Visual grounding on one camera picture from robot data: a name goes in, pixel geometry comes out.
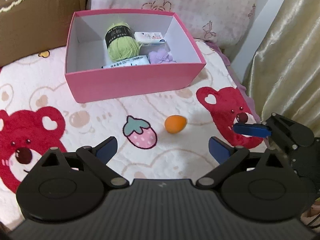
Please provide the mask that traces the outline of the green yarn ball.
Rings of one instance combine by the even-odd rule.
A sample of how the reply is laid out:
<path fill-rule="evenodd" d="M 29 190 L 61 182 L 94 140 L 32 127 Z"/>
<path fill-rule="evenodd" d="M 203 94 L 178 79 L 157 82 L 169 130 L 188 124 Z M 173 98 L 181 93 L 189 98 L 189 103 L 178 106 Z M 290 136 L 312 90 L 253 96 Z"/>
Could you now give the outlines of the green yarn ball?
<path fill-rule="evenodd" d="M 105 34 L 109 58 L 113 62 L 122 61 L 140 53 L 141 45 L 135 40 L 130 26 L 125 22 L 109 26 Z"/>

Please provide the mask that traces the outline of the pink checked floral pillow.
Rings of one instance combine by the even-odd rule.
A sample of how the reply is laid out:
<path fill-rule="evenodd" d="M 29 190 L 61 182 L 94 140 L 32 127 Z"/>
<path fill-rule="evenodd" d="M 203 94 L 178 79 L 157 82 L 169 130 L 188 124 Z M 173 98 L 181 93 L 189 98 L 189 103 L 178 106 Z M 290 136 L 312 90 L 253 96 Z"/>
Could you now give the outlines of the pink checked floral pillow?
<path fill-rule="evenodd" d="M 88 9 L 144 9 L 178 14 L 194 38 L 221 48 L 236 45 L 252 20 L 258 0 L 88 0 Z"/>

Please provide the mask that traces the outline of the bear print bed blanket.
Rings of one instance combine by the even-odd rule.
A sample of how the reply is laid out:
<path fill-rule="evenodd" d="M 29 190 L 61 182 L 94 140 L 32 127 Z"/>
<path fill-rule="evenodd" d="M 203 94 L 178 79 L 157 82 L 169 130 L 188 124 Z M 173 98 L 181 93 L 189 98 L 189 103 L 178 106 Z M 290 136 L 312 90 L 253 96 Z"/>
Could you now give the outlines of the bear print bed blanket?
<path fill-rule="evenodd" d="M 127 180 L 191 179 L 217 167 L 211 137 L 263 152 L 261 138 L 239 135 L 233 125 L 259 122 L 253 100 L 233 80 L 229 61 L 214 44 L 197 40 L 205 67 L 180 90 L 78 103 L 65 79 L 64 47 L 25 57 L 1 69 L 1 223 L 23 220 L 16 201 L 20 182 L 51 147 L 74 152 L 109 137 L 118 141 L 108 166 Z M 170 134 L 171 115 L 187 119 Z"/>

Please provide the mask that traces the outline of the small white carton box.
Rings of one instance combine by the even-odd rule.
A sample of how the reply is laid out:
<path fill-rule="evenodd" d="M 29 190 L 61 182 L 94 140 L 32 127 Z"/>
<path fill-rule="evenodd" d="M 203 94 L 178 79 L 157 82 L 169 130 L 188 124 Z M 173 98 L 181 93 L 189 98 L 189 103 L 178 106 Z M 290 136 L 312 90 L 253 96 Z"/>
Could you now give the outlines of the small white carton box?
<path fill-rule="evenodd" d="M 159 32 L 135 32 L 134 38 L 142 45 L 165 44 L 165 39 Z"/>

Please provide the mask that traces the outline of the gold satin curtain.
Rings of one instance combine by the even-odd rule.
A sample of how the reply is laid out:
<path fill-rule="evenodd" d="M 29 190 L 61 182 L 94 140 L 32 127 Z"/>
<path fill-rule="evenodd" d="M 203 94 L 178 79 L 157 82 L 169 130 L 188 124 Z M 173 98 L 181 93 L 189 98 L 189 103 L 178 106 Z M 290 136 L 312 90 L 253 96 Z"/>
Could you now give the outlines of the gold satin curtain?
<path fill-rule="evenodd" d="M 281 114 L 319 136 L 319 0 L 284 0 L 245 78 L 263 119 Z"/>

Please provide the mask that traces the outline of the blue wet wipes pack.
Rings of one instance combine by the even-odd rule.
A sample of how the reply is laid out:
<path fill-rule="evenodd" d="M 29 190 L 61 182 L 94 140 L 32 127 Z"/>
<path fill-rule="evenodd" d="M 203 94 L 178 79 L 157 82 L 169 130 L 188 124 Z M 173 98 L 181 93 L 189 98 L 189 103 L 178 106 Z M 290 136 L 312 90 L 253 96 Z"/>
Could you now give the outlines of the blue wet wipes pack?
<path fill-rule="evenodd" d="M 138 55 L 129 59 L 125 59 L 118 62 L 102 66 L 101 69 L 111 69 L 117 67 L 130 67 L 130 66 L 142 66 L 150 64 L 149 59 L 146 55 Z"/>

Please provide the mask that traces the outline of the purple plush toy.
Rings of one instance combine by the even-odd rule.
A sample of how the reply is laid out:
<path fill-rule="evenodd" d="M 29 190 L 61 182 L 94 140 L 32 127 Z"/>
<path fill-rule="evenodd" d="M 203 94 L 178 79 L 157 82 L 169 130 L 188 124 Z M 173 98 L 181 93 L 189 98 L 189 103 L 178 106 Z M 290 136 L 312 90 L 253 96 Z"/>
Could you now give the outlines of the purple plush toy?
<path fill-rule="evenodd" d="M 165 49 L 159 49 L 158 51 L 151 51 L 148 54 L 149 62 L 151 64 L 169 64 L 176 63 L 172 55 Z"/>

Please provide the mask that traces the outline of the orange makeup sponge egg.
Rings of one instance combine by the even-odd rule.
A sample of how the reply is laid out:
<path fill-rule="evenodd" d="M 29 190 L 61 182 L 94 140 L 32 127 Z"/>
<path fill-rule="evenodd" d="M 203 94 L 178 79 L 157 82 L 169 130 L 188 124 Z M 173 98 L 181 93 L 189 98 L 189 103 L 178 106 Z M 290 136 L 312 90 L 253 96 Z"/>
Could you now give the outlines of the orange makeup sponge egg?
<path fill-rule="evenodd" d="M 181 115 L 171 115 L 164 122 L 165 130 L 170 134 L 177 134 L 184 130 L 187 119 Z"/>

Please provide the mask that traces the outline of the brown embroidered pillow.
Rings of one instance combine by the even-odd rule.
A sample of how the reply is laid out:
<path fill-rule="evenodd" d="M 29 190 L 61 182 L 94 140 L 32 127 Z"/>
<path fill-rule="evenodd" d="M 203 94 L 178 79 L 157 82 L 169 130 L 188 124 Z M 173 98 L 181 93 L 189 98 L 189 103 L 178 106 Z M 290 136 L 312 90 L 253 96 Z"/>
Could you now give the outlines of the brown embroidered pillow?
<path fill-rule="evenodd" d="M 88 0 L 1 0 L 1 66 L 63 47 L 74 12 Z"/>

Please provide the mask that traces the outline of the pink cardboard box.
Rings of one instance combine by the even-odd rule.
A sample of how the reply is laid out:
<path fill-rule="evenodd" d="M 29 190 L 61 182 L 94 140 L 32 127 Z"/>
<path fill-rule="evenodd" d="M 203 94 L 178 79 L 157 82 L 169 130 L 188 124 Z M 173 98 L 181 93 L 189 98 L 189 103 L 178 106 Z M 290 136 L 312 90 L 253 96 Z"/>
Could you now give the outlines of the pink cardboard box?
<path fill-rule="evenodd" d="M 102 9 L 73 14 L 65 78 L 78 103 L 181 89 L 205 64 L 173 12 Z"/>

